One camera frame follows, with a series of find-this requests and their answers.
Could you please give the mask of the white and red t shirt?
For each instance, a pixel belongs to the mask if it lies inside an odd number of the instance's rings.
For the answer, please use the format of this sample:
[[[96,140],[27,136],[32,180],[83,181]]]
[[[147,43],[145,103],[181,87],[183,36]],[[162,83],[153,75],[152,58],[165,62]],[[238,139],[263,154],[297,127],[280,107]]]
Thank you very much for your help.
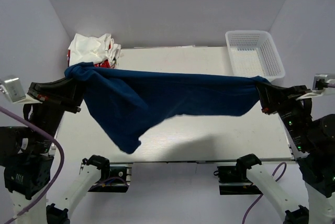
[[[68,47],[68,66],[93,62],[95,67],[115,69],[120,53],[121,45],[115,43],[109,33],[100,37],[76,33]]]

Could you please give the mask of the blue t shirt with print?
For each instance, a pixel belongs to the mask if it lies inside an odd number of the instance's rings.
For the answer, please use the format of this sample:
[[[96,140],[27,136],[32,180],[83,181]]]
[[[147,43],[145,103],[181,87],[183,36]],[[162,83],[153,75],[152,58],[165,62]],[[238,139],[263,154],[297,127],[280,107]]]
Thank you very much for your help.
[[[98,68],[92,63],[64,73],[85,87],[90,115],[124,153],[140,146],[150,128],[177,115],[242,116],[258,101],[260,76],[141,72]]]

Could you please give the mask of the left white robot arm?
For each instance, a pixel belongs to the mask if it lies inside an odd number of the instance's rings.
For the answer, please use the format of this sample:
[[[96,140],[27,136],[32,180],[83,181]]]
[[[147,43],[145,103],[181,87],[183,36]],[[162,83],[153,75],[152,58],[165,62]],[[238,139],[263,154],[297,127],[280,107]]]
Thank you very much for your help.
[[[75,114],[81,110],[84,91],[84,84],[74,79],[32,83],[27,92],[17,77],[1,81],[1,92],[7,99],[24,106],[22,117],[3,109],[4,114],[21,126],[1,127],[1,166],[14,206],[11,223],[69,223],[90,188],[109,179],[109,160],[93,155],[83,160],[79,176],[64,196],[47,204],[47,192],[58,178],[57,174],[51,174],[52,146],[60,153],[60,166],[65,161],[55,135],[65,112]]]

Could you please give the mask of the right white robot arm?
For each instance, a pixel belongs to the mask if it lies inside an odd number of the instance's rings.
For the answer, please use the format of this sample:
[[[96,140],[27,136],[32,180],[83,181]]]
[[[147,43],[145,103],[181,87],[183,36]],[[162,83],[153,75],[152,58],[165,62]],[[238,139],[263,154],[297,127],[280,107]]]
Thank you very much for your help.
[[[248,154],[237,159],[236,174],[250,181],[275,208],[282,223],[334,223],[334,115],[313,120],[312,98],[334,90],[334,81],[317,80],[315,89],[305,85],[290,88],[258,83],[262,112],[278,114],[297,150],[306,156],[296,160],[308,193],[308,207],[284,191]]]

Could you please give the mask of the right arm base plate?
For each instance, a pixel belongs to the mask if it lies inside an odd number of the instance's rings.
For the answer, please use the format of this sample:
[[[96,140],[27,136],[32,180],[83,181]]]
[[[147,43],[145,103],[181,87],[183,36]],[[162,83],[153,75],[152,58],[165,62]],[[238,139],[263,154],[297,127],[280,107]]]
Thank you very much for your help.
[[[213,175],[218,178],[220,195],[261,195],[250,180],[242,178],[235,166],[218,166]]]

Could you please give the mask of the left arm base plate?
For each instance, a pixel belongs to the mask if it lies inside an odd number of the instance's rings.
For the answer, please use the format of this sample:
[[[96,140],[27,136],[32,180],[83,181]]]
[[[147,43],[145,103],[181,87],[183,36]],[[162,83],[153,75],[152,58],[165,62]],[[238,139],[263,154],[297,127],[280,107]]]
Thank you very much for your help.
[[[92,193],[126,193],[130,186],[132,164],[111,164],[109,177],[96,182],[88,192]]]

